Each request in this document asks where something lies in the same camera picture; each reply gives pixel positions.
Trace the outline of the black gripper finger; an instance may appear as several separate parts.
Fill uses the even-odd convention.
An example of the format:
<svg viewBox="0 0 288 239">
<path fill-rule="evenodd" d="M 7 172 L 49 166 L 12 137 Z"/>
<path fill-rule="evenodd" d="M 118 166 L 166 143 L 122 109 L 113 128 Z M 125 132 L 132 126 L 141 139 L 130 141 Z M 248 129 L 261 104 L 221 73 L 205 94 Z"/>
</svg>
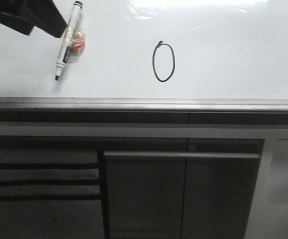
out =
<svg viewBox="0 0 288 239">
<path fill-rule="evenodd" d="M 20 9 L 24 0 L 0 0 L 0 24 L 24 35 L 30 35 L 34 25 L 23 18 Z"/>
<path fill-rule="evenodd" d="M 28 19 L 33 25 L 60 38 L 67 23 L 52 0 L 28 0 Z"/>
</svg>

